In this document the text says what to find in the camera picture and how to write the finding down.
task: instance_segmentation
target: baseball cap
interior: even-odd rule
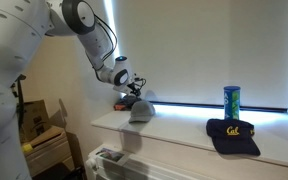
[[[261,154],[252,139],[254,125],[242,120],[209,119],[206,124],[207,135],[212,137],[213,145],[221,154]]]
[[[142,100],[133,104],[129,122],[148,122],[155,115],[155,108],[152,103]]]

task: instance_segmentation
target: radiator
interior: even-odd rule
[[[136,154],[102,145],[92,151],[86,167],[96,180],[211,180],[212,178],[185,171]]]

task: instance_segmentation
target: cap brim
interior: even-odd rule
[[[249,154],[255,156],[259,156],[261,154],[252,138],[223,139],[213,137],[212,141],[216,151],[221,154]]]
[[[131,117],[128,122],[148,122],[152,119],[152,116],[137,116]]]

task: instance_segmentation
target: gray cap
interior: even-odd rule
[[[137,101],[133,104],[129,122],[148,122],[155,115],[155,108],[148,101]]]

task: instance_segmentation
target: window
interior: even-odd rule
[[[121,55],[150,101],[288,109],[288,1],[112,1]]]

